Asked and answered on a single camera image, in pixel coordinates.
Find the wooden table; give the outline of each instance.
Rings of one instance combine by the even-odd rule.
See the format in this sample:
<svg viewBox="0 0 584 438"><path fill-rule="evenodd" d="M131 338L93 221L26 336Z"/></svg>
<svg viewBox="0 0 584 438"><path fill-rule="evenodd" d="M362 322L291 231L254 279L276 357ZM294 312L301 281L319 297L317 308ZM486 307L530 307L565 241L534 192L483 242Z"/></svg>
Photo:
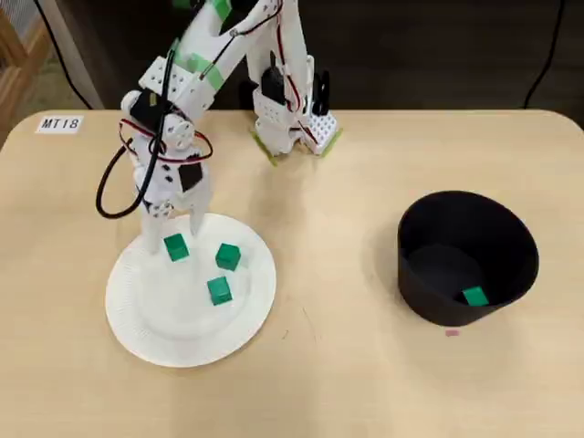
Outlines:
<svg viewBox="0 0 584 438"><path fill-rule="evenodd" d="M275 306L244 349L167 370L113 338L104 294L137 215L95 191L118 112L73 136L23 121L0 153L3 437L584 436L584 135L543 111L339 112L325 159L273 167L241 112L213 112L212 211L253 226L278 268ZM413 314L396 288L396 227L433 191L493 197L531 229L539 279L462 328ZM131 202L124 160L109 209Z"/></svg>

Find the green cube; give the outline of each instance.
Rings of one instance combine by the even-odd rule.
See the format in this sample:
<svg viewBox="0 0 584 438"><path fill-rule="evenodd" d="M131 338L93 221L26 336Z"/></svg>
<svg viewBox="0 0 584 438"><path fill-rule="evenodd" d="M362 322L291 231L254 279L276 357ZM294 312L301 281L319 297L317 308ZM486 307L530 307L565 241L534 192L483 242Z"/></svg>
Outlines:
<svg viewBox="0 0 584 438"><path fill-rule="evenodd" d="M166 250L173 262L177 262L189 256L189 248L186 247L183 235L171 235L164 239Z"/></svg>
<svg viewBox="0 0 584 438"><path fill-rule="evenodd" d="M237 246L222 244L215 256L217 265L222 269L235 271L241 260L241 252Z"/></svg>
<svg viewBox="0 0 584 438"><path fill-rule="evenodd" d="M481 307L489 305L489 300L480 286L465 289L463 294L469 306Z"/></svg>
<svg viewBox="0 0 584 438"><path fill-rule="evenodd" d="M224 276L216 278L215 280L207 281L207 287L209 287L211 301L213 301L214 306L219 306L220 304L233 299L229 283L227 283L227 278Z"/></svg>

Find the black container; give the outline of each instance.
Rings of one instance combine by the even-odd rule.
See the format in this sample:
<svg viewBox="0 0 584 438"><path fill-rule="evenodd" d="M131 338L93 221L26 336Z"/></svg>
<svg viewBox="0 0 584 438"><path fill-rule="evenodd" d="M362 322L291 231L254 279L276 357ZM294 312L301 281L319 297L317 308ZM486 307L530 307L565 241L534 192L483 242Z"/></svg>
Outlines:
<svg viewBox="0 0 584 438"><path fill-rule="evenodd" d="M408 305L442 326L470 324L520 299L536 281L536 243L500 203L468 192L440 192L412 205L398 231L398 281ZM483 289L488 305L467 303Z"/></svg>

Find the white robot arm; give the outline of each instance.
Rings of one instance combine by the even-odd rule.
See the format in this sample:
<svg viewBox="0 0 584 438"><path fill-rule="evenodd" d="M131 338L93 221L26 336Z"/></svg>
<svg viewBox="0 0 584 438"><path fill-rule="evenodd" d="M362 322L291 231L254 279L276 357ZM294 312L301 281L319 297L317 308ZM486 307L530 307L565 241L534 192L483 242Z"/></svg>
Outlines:
<svg viewBox="0 0 584 438"><path fill-rule="evenodd" d="M191 211L194 234L200 226L211 199L204 159L213 150L202 155L197 139L211 143L195 126L244 57L258 84L255 130L273 155L289 153L298 140L321 154L338 131L329 113L328 76L317 77L313 91L314 59L307 53L298 0L258 0L243 21L221 34L232 4L237 0L207 0L178 47L158 57L140 79L141 90L128 93L121 104L128 116L122 124L137 130L122 142L135 167L142 233L152 252L172 208ZM98 209L110 219L119 217L104 214L100 194Z"/></svg>

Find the white paper plate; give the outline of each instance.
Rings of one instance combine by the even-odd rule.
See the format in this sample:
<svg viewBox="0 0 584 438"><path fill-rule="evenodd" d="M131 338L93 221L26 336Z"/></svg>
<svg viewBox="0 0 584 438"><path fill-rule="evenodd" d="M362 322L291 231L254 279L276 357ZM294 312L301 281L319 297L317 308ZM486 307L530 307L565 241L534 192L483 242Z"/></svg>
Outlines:
<svg viewBox="0 0 584 438"><path fill-rule="evenodd" d="M106 291L108 322L118 341L163 367L208 364L237 351L264 324L276 294L276 266L266 243L249 226L206 214L196 238L188 216L164 225L163 237L181 233L190 256L172 262L164 243L156 255L141 237L120 255ZM221 243L239 246L235 272L215 263ZM233 300L214 306L207 281L225 276Z"/></svg>

